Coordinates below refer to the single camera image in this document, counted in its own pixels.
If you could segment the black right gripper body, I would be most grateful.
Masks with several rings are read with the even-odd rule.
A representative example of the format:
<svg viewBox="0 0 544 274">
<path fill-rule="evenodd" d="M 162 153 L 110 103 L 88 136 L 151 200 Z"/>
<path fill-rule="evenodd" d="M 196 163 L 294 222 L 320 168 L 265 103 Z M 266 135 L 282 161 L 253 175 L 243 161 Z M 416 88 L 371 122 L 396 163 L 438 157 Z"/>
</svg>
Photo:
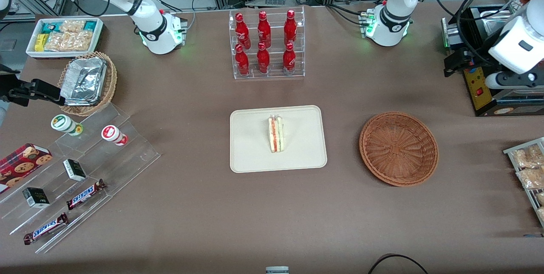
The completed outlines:
<svg viewBox="0 0 544 274">
<path fill-rule="evenodd" d="M 28 106 L 29 99 L 21 97 L 20 88 L 26 82 L 17 77 L 20 73 L 21 71 L 13 70 L 3 64 L 0 65 L 0 99 L 19 106 Z"/>
</svg>

